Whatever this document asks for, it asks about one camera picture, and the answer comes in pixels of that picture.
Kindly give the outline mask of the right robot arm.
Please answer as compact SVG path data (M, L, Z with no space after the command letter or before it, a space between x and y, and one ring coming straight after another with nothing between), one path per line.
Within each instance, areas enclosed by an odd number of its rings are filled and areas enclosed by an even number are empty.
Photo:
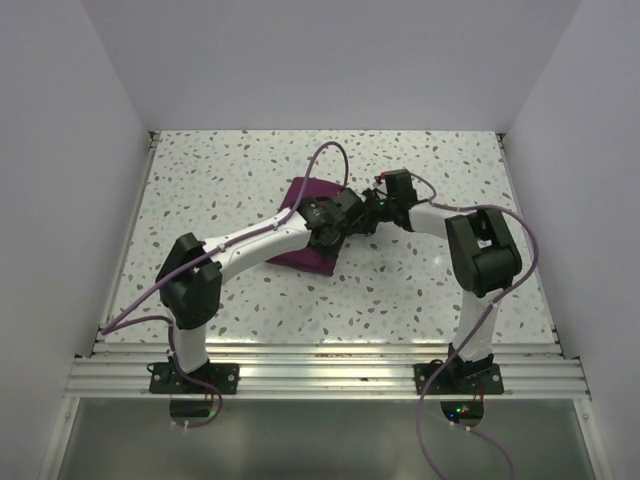
M462 291L456 334L438 377L451 389L468 392L493 364L492 338L499 304L521 273L522 258L495 206L454 207L433 196L420 199L406 169L388 171L363 192L365 232L382 222L408 232L428 234L447 242L452 272Z

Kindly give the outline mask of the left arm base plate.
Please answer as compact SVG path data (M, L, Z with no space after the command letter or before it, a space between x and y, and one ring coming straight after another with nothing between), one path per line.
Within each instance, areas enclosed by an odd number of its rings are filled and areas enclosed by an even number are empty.
M151 375L148 391L156 395L198 395L208 390L181 376L173 361L155 362L147 365ZM213 385L222 395L235 395L239 383L239 365L235 363L208 363L189 376L199 382Z

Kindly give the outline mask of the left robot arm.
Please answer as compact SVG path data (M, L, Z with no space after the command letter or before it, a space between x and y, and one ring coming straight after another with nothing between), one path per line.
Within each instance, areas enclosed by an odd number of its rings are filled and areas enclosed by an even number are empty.
M175 384L193 393L207 383L206 324L219 310L227 281L307 248L333 256L365 213L361 197L346 188L327 199L299 198L274 217L234 234L206 240L191 233L179 237L156 277L161 302L173 318L169 344Z

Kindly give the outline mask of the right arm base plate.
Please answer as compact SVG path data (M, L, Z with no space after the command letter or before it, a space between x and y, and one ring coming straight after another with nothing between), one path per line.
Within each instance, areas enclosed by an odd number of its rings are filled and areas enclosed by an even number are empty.
M442 371L442 360L412 366L418 395L501 395L505 392L501 370L490 355L477 362L456 357Z

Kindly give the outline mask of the purple cloth drape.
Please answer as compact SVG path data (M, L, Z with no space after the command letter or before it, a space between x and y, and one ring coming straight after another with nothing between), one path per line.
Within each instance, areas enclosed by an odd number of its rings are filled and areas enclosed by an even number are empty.
M303 178L295 177L288 188L278 210L292 207L300 192ZM306 188L304 190L303 197L333 197L340 193L342 187L338 184L329 182L327 180L321 180L317 178L311 178L307 181ZM269 264L292 268L298 271L313 273L330 277L333 275L338 255L323 256L320 253L314 251L310 247L303 250L288 252L279 256L276 256L268 260Z

